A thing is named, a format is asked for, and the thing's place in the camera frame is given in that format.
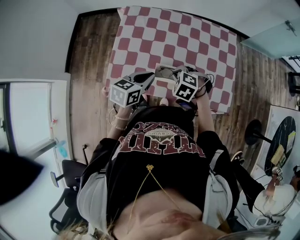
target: sneaker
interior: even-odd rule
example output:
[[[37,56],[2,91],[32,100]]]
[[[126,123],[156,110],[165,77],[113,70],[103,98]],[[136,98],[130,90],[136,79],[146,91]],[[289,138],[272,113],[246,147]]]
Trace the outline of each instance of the sneaker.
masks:
[[[168,105],[169,105],[168,99],[166,99],[166,98],[161,99],[159,105],[160,105],[160,106],[161,106],[161,105],[168,106]]]
[[[239,164],[243,164],[245,159],[243,158],[243,152],[238,151],[234,156],[231,158],[231,162],[238,162]]]

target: hand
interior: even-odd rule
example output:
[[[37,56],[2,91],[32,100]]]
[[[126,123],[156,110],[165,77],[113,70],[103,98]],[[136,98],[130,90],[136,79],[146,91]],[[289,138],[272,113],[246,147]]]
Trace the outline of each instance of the hand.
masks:
[[[198,78],[198,91],[195,94],[195,97],[198,98],[200,96],[203,96],[206,92],[206,86],[204,85],[205,81],[202,77]]]

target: jacket sleeve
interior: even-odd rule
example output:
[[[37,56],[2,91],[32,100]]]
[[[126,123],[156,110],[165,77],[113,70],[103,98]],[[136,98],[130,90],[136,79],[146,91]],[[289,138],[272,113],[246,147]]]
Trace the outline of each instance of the jacket sleeve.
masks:
[[[214,174],[221,175],[228,182],[232,192],[232,209],[235,209],[240,191],[227,148],[222,144],[218,135],[212,131],[199,134],[197,144],[210,162],[210,168]]]
[[[85,185],[85,183],[93,173],[99,172],[101,169],[104,169],[106,167],[117,143],[118,140],[114,140],[111,138],[104,138],[99,142],[93,152],[89,165],[83,171],[80,180],[80,189]]]

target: red and white checkered pattern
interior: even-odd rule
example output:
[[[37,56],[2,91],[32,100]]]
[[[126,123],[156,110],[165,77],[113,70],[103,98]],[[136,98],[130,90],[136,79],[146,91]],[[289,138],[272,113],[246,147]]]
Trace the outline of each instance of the red and white checkered pattern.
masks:
[[[233,95],[236,34],[199,17],[153,7],[126,7],[113,45],[106,86],[157,63],[190,66],[215,76],[210,107],[227,113]],[[155,81],[147,94],[173,98],[173,85]]]

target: table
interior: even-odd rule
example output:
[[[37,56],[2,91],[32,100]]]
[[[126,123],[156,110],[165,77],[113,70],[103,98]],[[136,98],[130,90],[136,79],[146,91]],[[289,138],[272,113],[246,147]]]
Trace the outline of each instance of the table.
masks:
[[[270,147],[267,153],[265,165],[264,165],[264,171],[268,176],[272,176],[272,168],[274,167],[274,164],[271,163],[271,159],[274,156],[278,146],[281,144],[285,151],[286,151],[286,146],[287,146],[287,139],[289,134],[291,134],[293,131],[296,132],[296,123],[293,117],[289,116],[286,117],[279,127],[276,130],[276,133],[270,142]],[[284,164],[287,162],[287,159],[289,158],[291,152],[293,149],[291,149],[288,153],[285,152],[285,157],[286,160],[285,162],[281,165],[281,167],[284,166]]]
[[[214,113],[228,113],[233,97],[236,34],[197,16],[154,7],[123,9],[105,86],[133,72],[155,72],[156,64],[189,66],[213,74],[209,94]],[[146,94],[171,99],[174,84],[154,81]]]

